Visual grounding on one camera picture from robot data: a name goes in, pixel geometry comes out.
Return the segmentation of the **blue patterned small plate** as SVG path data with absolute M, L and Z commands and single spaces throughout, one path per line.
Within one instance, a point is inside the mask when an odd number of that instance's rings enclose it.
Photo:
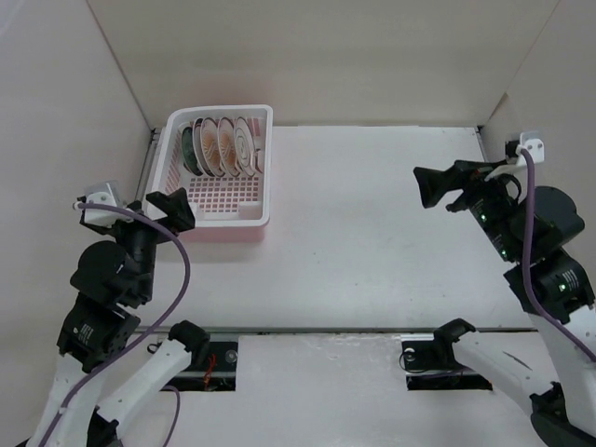
M 181 137 L 181 147 L 184 165 L 191 173 L 198 176 L 200 172 L 196 163 L 191 127 L 185 127 L 183 129 Z

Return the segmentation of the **orange sunburst plate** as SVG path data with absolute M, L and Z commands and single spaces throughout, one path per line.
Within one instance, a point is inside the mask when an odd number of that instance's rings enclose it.
M 218 144 L 217 125 L 212 118 L 204 118 L 200 126 L 200 143 L 203 157 L 214 177 L 223 177 Z
M 237 154 L 234 139 L 234 125 L 230 118 L 223 117 L 218 123 L 218 149 L 222 169 L 231 177 L 238 177 Z

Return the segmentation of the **white grey pattern plate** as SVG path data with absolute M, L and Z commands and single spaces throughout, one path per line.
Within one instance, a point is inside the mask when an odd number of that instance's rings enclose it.
M 255 144 L 248 121 L 239 117 L 234 125 L 234 140 L 238 167 L 249 177 L 256 173 Z

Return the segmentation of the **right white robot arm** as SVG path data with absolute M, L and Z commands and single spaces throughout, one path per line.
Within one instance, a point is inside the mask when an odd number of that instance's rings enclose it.
M 489 346 L 456 318 L 428 340 L 404 344 L 410 372 L 468 368 L 505 393 L 548 446 L 595 442 L 595 292 L 565 245 L 584 229 L 563 191 L 520 183 L 505 162 L 458 160 L 446 170 L 415 168 L 422 205 L 456 192 L 448 211 L 469 211 L 511 268 L 505 274 L 522 311 L 539 333 L 557 377 L 547 380 L 523 360 Z

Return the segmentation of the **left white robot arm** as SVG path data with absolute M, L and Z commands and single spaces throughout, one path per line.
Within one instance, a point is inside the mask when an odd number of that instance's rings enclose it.
M 174 324 L 151 358 L 117 391 L 101 396 L 112 366 L 158 329 L 186 294 L 189 255 L 179 234 L 196 226 L 187 192 L 148 194 L 162 212 L 153 220 L 142 202 L 124 204 L 111 182 L 88 188 L 74 203 L 82 226 L 103 239 L 81 254 L 70 279 L 77 296 L 57 340 L 57 367 L 47 403 L 26 446 L 119 446 L 129 424 L 184 369 L 202 367 L 210 335 L 183 320 Z M 142 334 L 134 310 L 153 297 L 158 245 L 170 242 L 183 260 L 183 283 L 164 313 Z

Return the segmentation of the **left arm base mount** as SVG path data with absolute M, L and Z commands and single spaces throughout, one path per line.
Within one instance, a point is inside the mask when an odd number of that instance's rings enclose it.
M 201 363 L 195 360 L 167 382 L 181 392 L 231 392 L 236 390 L 238 341 L 210 343 Z

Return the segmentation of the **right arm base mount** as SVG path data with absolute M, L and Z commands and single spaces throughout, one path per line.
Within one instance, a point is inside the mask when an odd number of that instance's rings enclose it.
M 492 391 L 486 378 L 444 357 L 434 340 L 402 340 L 399 365 L 408 391 Z

